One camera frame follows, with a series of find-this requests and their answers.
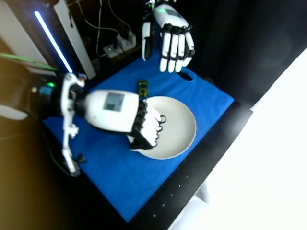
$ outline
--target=black curtain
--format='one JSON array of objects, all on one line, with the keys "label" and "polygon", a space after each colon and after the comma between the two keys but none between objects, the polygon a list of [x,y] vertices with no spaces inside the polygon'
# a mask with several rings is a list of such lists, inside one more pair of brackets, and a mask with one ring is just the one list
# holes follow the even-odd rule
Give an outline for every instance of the black curtain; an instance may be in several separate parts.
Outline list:
[{"label": "black curtain", "polygon": [[182,0],[177,9],[193,25],[189,68],[246,106],[307,47],[304,0]]}]

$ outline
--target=white plate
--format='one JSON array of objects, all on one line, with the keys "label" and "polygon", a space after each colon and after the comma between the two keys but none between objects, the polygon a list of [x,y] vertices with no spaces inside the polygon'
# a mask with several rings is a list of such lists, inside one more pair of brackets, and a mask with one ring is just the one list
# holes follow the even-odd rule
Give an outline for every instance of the white plate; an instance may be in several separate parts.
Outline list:
[{"label": "white plate", "polygon": [[[161,124],[158,145],[153,149],[141,150],[139,153],[153,159],[169,159],[183,153],[192,144],[196,135],[196,122],[193,113],[182,102],[164,96],[150,97],[147,103],[161,115],[166,122]],[[130,143],[134,137],[128,136]]]}]

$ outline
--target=led light strip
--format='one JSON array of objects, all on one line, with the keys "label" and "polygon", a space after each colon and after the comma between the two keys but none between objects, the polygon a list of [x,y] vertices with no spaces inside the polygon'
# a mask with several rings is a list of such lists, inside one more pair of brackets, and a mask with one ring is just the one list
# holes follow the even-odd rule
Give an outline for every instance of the led light strip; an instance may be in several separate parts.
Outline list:
[{"label": "led light strip", "polygon": [[38,11],[34,11],[34,14],[35,14],[36,18],[38,19],[40,25],[44,29],[46,35],[48,36],[48,38],[49,38],[50,42],[52,43],[53,47],[55,48],[56,52],[58,53],[59,57],[61,58],[62,62],[66,66],[66,69],[68,70],[69,73],[72,73],[71,67],[69,66],[69,64],[68,64],[66,58],[64,57],[62,51],[60,50],[58,44],[54,40],[54,38],[53,38],[51,32],[49,31],[46,23],[44,22],[42,16],[40,15],[40,13]]}]

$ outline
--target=white robotic arm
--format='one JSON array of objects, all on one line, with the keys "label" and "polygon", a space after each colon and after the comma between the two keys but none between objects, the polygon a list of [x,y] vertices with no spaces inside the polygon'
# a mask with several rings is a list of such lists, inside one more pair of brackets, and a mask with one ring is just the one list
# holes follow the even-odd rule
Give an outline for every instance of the white robotic arm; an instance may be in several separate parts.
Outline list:
[{"label": "white robotic arm", "polygon": [[[188,22],[171,6],[169,1],[149,1],[147,6],[158,25],[158,33],[162,39],[160,71],[180,72],[187,66],[195,54],[194,42]],[[148,60],[151,48],[155,44],[155,22],[150,16],[142,27],[142,58]]]},{"label": "white robotic arm", "polygon": [[64,116],[62,154],[71,175],[80,173],[69,147],[69,138],[74,138],[79,131],[73,124],[75,114],[83,115],[90,126],[104,132],[135,137],[130,145],[132,151],[156,146],[158,133],[162,131],[161,124],[166,118],[146,101],[140,100],[135,93],[118,90],[97,90],[79,97],[78,89],[82,87],[83,76],[77,78],[72,73],[65,75],[60,102]]}]

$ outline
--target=green cable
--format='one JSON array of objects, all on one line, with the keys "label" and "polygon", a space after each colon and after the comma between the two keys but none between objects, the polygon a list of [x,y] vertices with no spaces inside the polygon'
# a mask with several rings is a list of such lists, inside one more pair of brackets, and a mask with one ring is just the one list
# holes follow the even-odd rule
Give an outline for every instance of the green cable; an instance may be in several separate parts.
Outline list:
[{"label": "green cable", "polygon": [[4,53],[0,53],[0,56],[4,57],[4,58],[11,58],[11,59],[19,60],[19,61],[31,62],[32,64],[34,64],[36,66],[39,66],[39,67],[42,67],[42,68],[46,68],[46,69],[52,70],[52,71],[57,71],[56,68],[53,68],[53,67],[51,67],[51,66],[49,66],[47,64],[44,64],[44,63],[40,63],[40,62],[31,60],[31,59],[29,59],[27,57],[22,57],[22,56],[18,56],[18,55],[14,55],[14,54],[4,54]]}]

